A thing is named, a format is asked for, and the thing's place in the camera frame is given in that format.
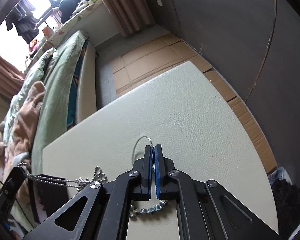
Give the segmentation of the dark grey wardrobe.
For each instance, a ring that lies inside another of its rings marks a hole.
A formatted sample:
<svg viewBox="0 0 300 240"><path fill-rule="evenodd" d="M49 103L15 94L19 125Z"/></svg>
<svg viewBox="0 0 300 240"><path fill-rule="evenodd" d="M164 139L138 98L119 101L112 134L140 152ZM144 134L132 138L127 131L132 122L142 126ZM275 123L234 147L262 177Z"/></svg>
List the dark grey wardrobe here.
<svg viewBox="0 0 300 240"><path fill-rule="evenodd" d="M300 185L300 17L286 0L146 0L250 109Z"/></svg>

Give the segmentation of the thin silver ring bangle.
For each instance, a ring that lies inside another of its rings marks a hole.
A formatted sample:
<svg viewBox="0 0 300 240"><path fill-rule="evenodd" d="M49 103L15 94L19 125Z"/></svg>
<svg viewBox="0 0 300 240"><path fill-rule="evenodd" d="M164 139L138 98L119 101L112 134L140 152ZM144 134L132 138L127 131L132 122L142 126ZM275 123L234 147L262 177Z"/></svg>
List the thin silver ring bangle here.
<svg viewBox="0 0 300 240"><path fill-rule="evenodd" d="M134 161L139 160L143 157L145 147L150 146L153 149L153 141L149 136L143 135L135 142L132 150L131 162L134 164Z"/></svg>

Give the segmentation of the pink curtain left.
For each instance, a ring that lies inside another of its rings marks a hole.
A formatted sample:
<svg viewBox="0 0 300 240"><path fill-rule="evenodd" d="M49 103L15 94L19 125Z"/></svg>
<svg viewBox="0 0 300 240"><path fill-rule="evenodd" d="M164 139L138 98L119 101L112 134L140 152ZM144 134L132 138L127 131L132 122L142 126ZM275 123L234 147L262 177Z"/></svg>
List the pink curtain left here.
<svg viewBox="0 0 300 240"><path fill-rule="evenodd" d="M25 75L0 56L0 94L11 99L19 92Z"/></svg>

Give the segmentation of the pink curtain right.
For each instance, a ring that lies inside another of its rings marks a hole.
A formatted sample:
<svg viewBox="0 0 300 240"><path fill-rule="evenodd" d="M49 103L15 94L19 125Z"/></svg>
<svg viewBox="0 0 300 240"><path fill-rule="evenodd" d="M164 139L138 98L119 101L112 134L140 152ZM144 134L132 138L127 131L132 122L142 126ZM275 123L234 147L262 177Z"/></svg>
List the pink curtain right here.
<svg viewBox="0 0 300 240"><path fill-rule="evenodd" d="M146 0L102 0L120 34L130 36L154 23Z"/></svg>

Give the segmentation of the pink curtain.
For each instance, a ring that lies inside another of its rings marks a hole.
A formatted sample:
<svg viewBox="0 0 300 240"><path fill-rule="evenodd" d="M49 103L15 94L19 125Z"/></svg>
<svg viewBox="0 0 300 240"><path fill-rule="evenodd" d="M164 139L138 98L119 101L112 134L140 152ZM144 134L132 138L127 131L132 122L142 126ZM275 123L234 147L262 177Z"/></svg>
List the pink curtain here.
<svg viewBox="0 0 300 240"><path fill-rule="evenodd" d="M25 75L0 56L0 94L11 99L19 92Z"/></svg>
<svg viewBox="0 0 300 240"><path fill-rule="evenodd" d="M130 36L154 23L146 0L102 0L120 34Z"/></svg>

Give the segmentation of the black bag on sill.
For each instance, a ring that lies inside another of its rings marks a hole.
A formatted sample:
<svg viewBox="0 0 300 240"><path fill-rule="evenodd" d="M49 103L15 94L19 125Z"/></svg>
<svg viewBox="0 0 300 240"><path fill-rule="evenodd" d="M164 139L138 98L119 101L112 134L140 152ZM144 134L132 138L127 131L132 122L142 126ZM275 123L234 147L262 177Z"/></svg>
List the black bag on sill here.
<svg viewBox="0 0 300 240"><path fill-rule="evenodd" d="M58 7L61 12L61 23L68 21L81 0L61 0Z"/></svg>

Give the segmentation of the dark hanging clothes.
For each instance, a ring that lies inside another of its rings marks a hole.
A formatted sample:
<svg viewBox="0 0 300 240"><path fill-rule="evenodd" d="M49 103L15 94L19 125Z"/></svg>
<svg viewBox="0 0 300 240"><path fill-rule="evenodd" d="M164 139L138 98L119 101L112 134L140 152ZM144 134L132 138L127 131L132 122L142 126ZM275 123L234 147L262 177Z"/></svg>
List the dark hanging clothes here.
<svg viewBox="0 0 300 240"><path fill-rule="evenodd" d="M29 0L20 0L5 18L7 30L16 28L18 36L21 36L27 44L39 34L36 27L38 20L34 17L35 8Z"/></svg>

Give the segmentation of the green sheet bed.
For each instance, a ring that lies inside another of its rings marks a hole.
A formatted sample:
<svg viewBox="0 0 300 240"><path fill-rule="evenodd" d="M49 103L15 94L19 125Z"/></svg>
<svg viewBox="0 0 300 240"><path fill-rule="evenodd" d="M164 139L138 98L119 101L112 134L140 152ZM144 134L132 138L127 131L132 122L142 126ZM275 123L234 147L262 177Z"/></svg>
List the green sheet bed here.
<svg viewBox="0 0 300 240"><path fill-rule="evenodd" d="M43 149L67 131L70 86L76 64L87 40L85 33L77 31L45 61L41 81L46 92L30 152L33 174L40 174L43 170ZM9 172L6 172L4 166L0 168L0 174L4 177Z"/></svg>

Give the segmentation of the cardboard floor sheets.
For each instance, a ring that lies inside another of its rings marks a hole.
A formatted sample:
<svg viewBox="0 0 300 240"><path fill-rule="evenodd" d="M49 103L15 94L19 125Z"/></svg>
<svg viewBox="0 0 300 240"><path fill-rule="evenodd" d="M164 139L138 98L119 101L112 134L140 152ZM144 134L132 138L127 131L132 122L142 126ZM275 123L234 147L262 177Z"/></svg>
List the cardboard floor sheets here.
<svg viewBox="0 0 300 240"><path fill-rule="evenodd" d="M118 56L110 62L117 96L122 96L156 76L187 61L193 63L228 103L247 132L267 174L277 169L274 154L246 104L206 59L185 42L168 33Z"/></svg>

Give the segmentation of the green floral duvet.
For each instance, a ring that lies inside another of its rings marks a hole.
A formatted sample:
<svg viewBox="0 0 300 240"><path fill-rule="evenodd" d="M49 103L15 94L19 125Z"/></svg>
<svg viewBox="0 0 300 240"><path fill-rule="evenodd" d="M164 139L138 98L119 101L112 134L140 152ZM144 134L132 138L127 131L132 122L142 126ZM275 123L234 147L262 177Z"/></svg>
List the green floral duvet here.
<svg viewBox="0 0 300 240"><path fill-rule="evenodd" d="M28 96L30 88L36 81L42 80L44 76L45 61L56 51L57 50L55 48L51 48L38 59L38 61L30 68L30 70L26 74L24 83L20 91L13 96L10 103L10 108L4 120L5 127L3 132L3 142L5 146L7 146L8 142L11 140L14 121L16 119L17 113L19 112Z"/></svg>

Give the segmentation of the black jewelry box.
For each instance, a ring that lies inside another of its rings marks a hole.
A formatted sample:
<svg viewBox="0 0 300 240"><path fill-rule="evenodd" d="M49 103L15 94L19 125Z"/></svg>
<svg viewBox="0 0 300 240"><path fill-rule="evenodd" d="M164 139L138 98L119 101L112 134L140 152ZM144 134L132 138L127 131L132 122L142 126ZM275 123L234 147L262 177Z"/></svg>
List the black jewelry box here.
<svg viewBox="0 0 300 240"><path fill-rule="evenodd" d="M40 174L49 183L27 180L30 205L36 224L40 224L69 201L66 179Z"/></svg>

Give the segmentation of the window seat patterned cushion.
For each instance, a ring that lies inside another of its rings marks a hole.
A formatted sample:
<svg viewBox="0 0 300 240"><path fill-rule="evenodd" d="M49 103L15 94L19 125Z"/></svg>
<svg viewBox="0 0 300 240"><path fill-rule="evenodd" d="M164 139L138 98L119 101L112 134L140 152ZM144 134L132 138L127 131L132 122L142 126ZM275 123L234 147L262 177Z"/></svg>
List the window seat patterned cushion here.
<svg viewBox="0 0 300 240"><path fill-rule="evenodd" d="M78 30L92 35L95 29L101 22L102 10L104 4L102 0L89 0L80 11L77 11L65 23L59 24L54 29L49 29L48 35L44 36L35 46L35 50L31 56L25 61L26 69L29 69L35 64L39 58L50 48L58 48L67 38Z"/></svg>

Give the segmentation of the pink fleece blanket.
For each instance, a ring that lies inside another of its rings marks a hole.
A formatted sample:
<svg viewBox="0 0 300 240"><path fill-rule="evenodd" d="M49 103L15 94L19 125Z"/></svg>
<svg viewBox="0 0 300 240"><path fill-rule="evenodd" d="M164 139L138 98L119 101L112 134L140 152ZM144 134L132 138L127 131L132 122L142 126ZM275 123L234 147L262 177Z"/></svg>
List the pink fleece blanket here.
<svg viewBox="0 0 300 240"><path fill-rule="evenodd" d="M30 161L30 152L45 92L46 88L42 81L34 82L19 111L15 114L10 112L6 116L3 133L6 172L22 161Z"/></svg>

